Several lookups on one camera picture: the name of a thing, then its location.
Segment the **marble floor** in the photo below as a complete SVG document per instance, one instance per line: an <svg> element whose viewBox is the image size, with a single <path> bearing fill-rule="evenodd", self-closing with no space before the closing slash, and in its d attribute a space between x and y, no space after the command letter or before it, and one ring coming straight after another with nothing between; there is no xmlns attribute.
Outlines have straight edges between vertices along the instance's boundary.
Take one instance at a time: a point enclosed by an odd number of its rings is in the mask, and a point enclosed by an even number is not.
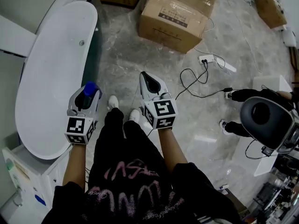
<svg viewBox="0 0 299 224"><path fill-rule="evenodd" d="M120 109L127 119L131 109L140 105L141 71L164 79L174 97L183 89L179 79L183 69L191 68L196 75L203 71L198 63L198 56L202 54L196 50L180 54L138 36L138 22L144 2L140 0L132 10L101 5L99 0L92 0L98 10L103 33L97 80L103 97L99 126L87 146L88 168L93 163L95 141L103 126L110 95L118 97ZM195 83L190 87L195 94L209 94L225 87L251 88L255 76L280 74L288 82L292 81L293 71L281 34L269 29L254 7L244 0L217 0L211 18L215 29L204 33L203 41L196 48L220 55L237 71L231 72L220 69L216 63L210 64L207 84ZM184 73L182 79L185 84L194 80L190 72ZM231 158L239 138L224 135L218 125L221 119L238 121L241 104L225 100L223 92L205 99L184 92L177 99L177 106L179 115L173 132L188 161L194 162L215 187L227 183L237 198L249 206L268 175L253 177L234 164ZM150 125L144 117L139 123L145 133L150 132ZM153 131L149 138L161 150L157 131Z"/></svg>

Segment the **white bathtub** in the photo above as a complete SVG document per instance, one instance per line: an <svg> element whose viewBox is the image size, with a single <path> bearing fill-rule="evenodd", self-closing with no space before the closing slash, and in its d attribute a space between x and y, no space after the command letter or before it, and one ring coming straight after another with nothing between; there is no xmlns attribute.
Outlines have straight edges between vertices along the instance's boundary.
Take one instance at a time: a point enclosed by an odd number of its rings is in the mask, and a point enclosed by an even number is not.
<svg viewBox="0 0 299 224"><path fill-rule="evenodd" d="M88 2L63 6L44 25L28 57L15 121L23 144L38 158L57 158L69 146L64 135L66 110L69 98L81 87L97 19Z"/></svg>

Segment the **blue cap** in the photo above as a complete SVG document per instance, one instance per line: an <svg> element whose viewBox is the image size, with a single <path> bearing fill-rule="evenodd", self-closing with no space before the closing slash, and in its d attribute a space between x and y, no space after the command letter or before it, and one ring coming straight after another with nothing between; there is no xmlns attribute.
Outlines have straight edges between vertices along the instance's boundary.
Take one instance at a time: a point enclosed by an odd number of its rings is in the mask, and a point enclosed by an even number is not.
<svg viewBox="0 0 299 224"><path fill-rule="evenodd" d="M84 94L86 96L91 96L93 95L96 91L98 90L98 86L96 83L92 81L88 81L84 87Z"/></svg>

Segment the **white shoe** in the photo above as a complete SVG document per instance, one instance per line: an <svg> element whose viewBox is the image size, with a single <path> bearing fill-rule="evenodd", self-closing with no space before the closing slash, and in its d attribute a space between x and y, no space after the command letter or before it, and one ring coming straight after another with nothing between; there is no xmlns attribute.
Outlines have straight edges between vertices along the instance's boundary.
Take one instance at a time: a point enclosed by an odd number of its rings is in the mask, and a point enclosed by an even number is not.
<svg viewBox="0 0 299 224"><path fill-rule="evenodd" d="M235 91L225 92L224 97L225 99L232 99L232 93Z"/></svg>
<svg viewBox="0 0 299 224"><path fill-rule="evenodd" d="M228 124L228 123L227 123L226 121L221 120L220 123L219 123L219 126L220 126L220 128L222 129L222 131L223 131L223 133L224 133L225 135L231 135L232 133L229 133L229 132L227 132L227 131L225 130L225 126L226 126L227 124Z"/></svg>
<svg viewBox="0 0 299 224"><path fill-rule="evenodd" d="M108 100L108 110L112 110L113 108L118 108L118 99L115 95L110 96Z"/></svg>
<svg viewBox="0 0 299 224"><path fill-rule="evenodd" d="M130 113L130 116L129 116L129 120L132 120L136 123L139 122L139 118L140 118L140 113L137 109L133 109Z"/></svg>

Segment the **power strip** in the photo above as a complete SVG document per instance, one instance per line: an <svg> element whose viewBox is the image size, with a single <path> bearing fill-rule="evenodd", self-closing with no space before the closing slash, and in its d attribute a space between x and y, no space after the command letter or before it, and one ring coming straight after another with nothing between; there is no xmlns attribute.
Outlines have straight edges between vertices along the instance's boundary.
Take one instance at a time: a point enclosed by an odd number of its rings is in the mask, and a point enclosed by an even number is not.
<svg viewBox="0 0 299 224"><path fill-rule="evenodd" d="M208 63L209 63L209 62L213 62L213 61L215 61L213 55L199 56L198 59L199 59L199 62L200 62L201 64L203 64L203 63L201 62L202 60L207 60Z"/></svg>

